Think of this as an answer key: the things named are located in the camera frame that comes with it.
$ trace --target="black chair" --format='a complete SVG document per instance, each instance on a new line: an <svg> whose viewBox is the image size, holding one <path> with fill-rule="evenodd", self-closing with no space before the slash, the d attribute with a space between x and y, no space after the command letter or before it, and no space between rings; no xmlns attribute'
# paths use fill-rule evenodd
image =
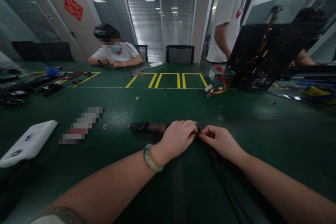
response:
<svg viewBox="0 0 336 224"><path fill-rule="evenodd" d="M68 42L13 41L12 46L24 61L74 61Z"/></svg>
<svg viewBox="0 0 336 224"><path fill-rule="evenodd" d="M133 45L135 49L140 53L141 58L145 63L148 62L148 45Z"/></svg>
<svg viewBox="0 0 336 224"><path fill-rule="evenodd" d="M193 63L195 47L191 45L168 45L166 62L168 63Z"/></svg>

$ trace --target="white power strip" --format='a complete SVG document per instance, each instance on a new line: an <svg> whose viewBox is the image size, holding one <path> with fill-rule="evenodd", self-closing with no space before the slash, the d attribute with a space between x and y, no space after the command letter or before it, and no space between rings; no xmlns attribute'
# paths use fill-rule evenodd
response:
<svg viewBox="0 0 336 224"><path fill-rule="evenodd" d="M155 63L151 63L151 64L149 64L151 67L158 67L158 66L161 66L161 65L163 65L163 62L162 61L159 61L159 62L155 62Z"/></svg>
<svg viewBox="0 0 336 224"><path fill-rule="evenodd" d="M31 126L0 159L0 167L6 168L35 157L56 126L54 120Z"/></svg>

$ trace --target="sleeve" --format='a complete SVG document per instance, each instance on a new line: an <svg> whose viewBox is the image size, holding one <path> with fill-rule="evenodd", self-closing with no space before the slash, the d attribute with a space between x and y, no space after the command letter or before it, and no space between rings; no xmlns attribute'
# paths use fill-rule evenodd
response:
<svg viewBox="0 0 336 224"><path fill-rule="evenodd" d="M237 0L219 0L216 8L216 26L231 22Z"/></svg>
<svg viewBox="0 0 336 224"><path fill-rule="evenodd" d="M64 207L49 208L42 211L29 224L83 224L79 217Z"/></svg>
<svg viewBox="0 0 336 224"><path fill-rule="evenodd" d="M100 59L101 57L106 57L105 55L105 48L104 47L101 47L98 49L98 51L96 53L94 53L91 57L92 58L97 58L97 59Z"/></svg>
<svg viewBox="0 0 336 224"><path fill-rule="evenodd" d="M129 54L131 55L132 58L135 58L136 55L140 55L140 53L135 49L134 45L130 44L130 43L125 43L126 44L126 48L129 52Z"/></svg>

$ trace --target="face mask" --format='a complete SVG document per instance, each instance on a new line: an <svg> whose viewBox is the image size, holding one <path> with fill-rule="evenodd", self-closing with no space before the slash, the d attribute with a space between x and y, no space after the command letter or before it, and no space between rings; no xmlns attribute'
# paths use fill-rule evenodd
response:
<svg viewBox="0 0 336 224"><path fill-rule="evenodd" d="M120 45L111 45L111 47L108 47L110 51L120 51Z"/></svg>

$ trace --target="red decoration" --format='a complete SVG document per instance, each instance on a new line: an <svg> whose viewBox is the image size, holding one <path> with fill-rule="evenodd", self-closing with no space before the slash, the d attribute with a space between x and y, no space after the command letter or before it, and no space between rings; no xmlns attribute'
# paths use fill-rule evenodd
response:
<svg viewBox="0 0 336 224"><path fill-rule="evenodd" d="M64 9L66 9L71 15L73 15L79 21L82 20L83 8L74 0L65 0Z"/></svg>

